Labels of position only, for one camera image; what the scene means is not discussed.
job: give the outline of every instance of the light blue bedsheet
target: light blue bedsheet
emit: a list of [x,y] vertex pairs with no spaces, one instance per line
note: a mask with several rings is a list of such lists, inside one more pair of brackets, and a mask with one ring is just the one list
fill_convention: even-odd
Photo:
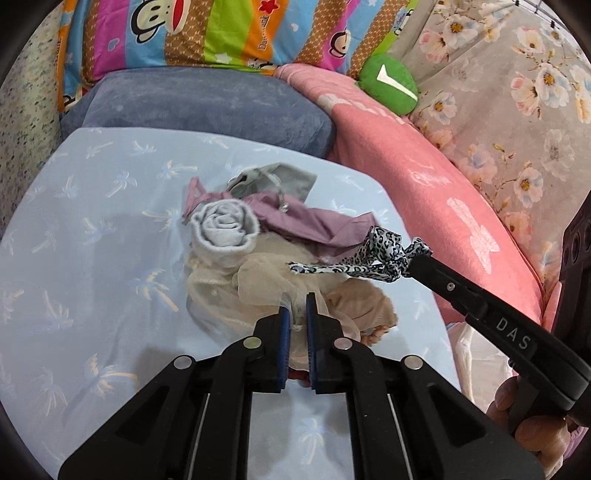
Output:
[[[237,138],[80,129],[43,168],[0,246],[0,401],[54,478],[175,356],[207,358],[233,340],[187,304],[186,186],[198,175],[218,190],[246,167],[277,161],[318,175],[310,206],[348,215],[373,210],[409,243],[375,180]],[[396,359],[421,355],[457,386],[433,295],[409,279],[379,286],[400,323],[374,350]],[[249,479],[352,479],[348,431],[342,395],[316,396],[295,381],[281,395],[255,395]]]

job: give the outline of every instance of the blue gripper pad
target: blue gripper pad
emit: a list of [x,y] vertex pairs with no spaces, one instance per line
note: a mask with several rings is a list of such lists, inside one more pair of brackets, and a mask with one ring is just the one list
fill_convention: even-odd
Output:
[[308,339],[308,363],[310,368],[310,386],[316,389],[316,322],[318,321],[318,308],[316,298],[313,295],[306,297],[306,336]]
[[291,338],[291,312],[286,307],[279,307],[281,330],[279,345],[277,346],[277,383],[280,389],[285,388],[287,373],[290,366],[290,338]]

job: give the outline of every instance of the screw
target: screw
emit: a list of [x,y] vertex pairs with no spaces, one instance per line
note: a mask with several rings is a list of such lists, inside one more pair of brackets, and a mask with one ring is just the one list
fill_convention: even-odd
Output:
[[339,350],[349,350],[352,346],[353,342],[347,337],[341,337],[335,340],[335,348]]
[[423,366],[423,359],[416,355],[409,355],[404,359],[404,365],[410,370],[419,370]]
[[183,355],[183,356],[178,356],[177,358],[175,358],[173,365],[175,368],[178,368],[179,370],[185,370],[185,368],[189,368],[192,363],[193,363],[193,360],[191,360],[191,357],[188,357],[187,355]]
[[254,350],[255,348],[259,348],[262,345],[262,340],[259,337],[248,337],[244,339],[242,344],[245,348]]

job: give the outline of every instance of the purple fabric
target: purple fabric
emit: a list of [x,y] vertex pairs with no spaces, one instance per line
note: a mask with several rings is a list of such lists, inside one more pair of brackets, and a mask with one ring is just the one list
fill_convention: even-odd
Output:
[[579,427],[573,433],[570,434],[569,447],[566,449],[566,452],[564,453],[565,460],[573,454],[573,452],[579,446],[579,443],[581,443],[581,440],[583,440],[583,437],[585,436],[587,431],[588,428]]
[[[189,195],[183,216],[188,218],[201,202],[233,198],[229,192],[210,193],[197,177],[191,179]],[[305,244],[317,257],[332,261],[345,255],[351,248],[361,244],[370,227],[377,225],[373,213],[350,217],[332,210],[308,208],[297,198],[286,195],[284,201],[289,207],[286,212],[279,210],[277,192],[260,192],[242,199],[255,213],[261,229],[275,232],[287,239]]]

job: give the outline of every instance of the colorful striped pillow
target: colorful striped pillow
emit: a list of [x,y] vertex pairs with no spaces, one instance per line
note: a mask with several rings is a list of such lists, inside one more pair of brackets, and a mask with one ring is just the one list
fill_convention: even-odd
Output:
[[357,78],[406,0],[66,0],[61,109],[108,72],[308,63]]

